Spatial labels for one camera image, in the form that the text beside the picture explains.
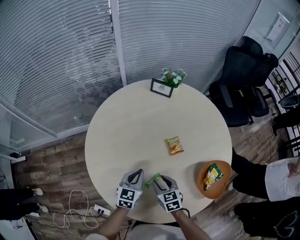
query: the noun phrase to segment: orange plate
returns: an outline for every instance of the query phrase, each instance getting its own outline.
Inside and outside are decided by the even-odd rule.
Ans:
[[[221,170],[223,177],[220,178],[218,181],[215,181],[209,189],[206,191],[205,189],[205,184],[203,182],[207,171],[209,170],[210,166],[212,164],[217,164],[218,168]],[[209,199],[217,199],[220,196],[222,196],[227,183],[229,181],[231,174],[231,167],[227,162],[220,161],[220,160],[214,160],[214,161],[209,161],[207,162],[199,171],[198,176],[197,176],[197,181],[196,185],[200,192],[207,198]]]

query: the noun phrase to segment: picture frame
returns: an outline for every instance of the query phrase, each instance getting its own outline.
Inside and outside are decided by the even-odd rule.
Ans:
[[[170,84],[167,84],[166,82],[152,78],[151,87],[150,87],[151,92],[155,92],[159,95],[170,98],[172,95],[173,89],[174,89],[174,87],[171,86]]]

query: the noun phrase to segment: wooden floor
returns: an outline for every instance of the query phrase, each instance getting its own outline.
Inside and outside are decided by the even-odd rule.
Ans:
[[[270,131],[270,115],[275,112],[274,105],[268,100],[271,108],[268,116],[254,119],[251,126],[231,128],[232,145],[236,152],[250,161],[260,163],[278,160],[277,144],[279,139],[287,140],[284,130],[278,132],[276,138]],[[69,209],[69,194],[73,189],[84,190],[89,197],[90,206],[94,204],[110,208],[94,188],[84,158],[85,134],[72,136],[66,142],[56,143],[41,149],[33,149],[27,155],[27,162],[14,164],[16,180],[19,188],[36,188],[44,190],[43,196],[37,196],[29,202],[40,202],[48,206],[51,211],[67,212]],[[237,203],[250,202],[252,197],[237,191],[226,191],[224,195],[213,202],[206,209],[193,216],[193,220],[203,228],[214,240],[235,240],[241,227],[236,217],[228,215],[229,210]],[[86,197],[76,192],[71,198],[71,208],[85,212]],[[40,217],[29,217],[44,223],[53,224],[52,214],[40,214]],[[63,225],[63,217],[55,216],[57,224]],[[83,222],[74,221],[68,216],[69,228],[57,228],[33,222],[33,230],[39,240],[83,240],[97,229],[88,228]],[[101,225],[105,219],[98,218]],[[94,225],[93,219],[88,218],[86,223]],[[124,238],[127,226],[123,226],[121,239]],[[239,240],[250,237],[241,230]]]

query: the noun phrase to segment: power strip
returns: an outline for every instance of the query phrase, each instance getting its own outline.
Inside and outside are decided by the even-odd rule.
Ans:
[[[96,210],[96,211],[100,210],[100,212],[103,211],[103,214],[105,214],[105,215],[107,215],[107,216],[111,215],[111,213],[112,213],[112,211],[110,211],[109,209],[106,209],[106,208],[104,208],[104,207],[100,207],[100,206],[97,205],[97,204],[95,204],[95,210]]]

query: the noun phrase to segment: white table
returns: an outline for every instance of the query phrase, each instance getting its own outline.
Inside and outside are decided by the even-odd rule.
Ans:
[[[97,110],[85,142],[90,178],[115,208],[116,189],[126,172],[142,168],[144,182],[159,172],[177,181],[183,207],[196,214],[212,202],[196,187],[197,173],[206,161],[231,163],[229,130],[218,109],[194,88],[183,84],[167,98],[150,92],[150,85],[151,80],[130,84]],[[165,140],[176,136],[184,152],[170,156]],[[153,187],[144,189],[128,216],[150,223],[174,221],[158,204]]]

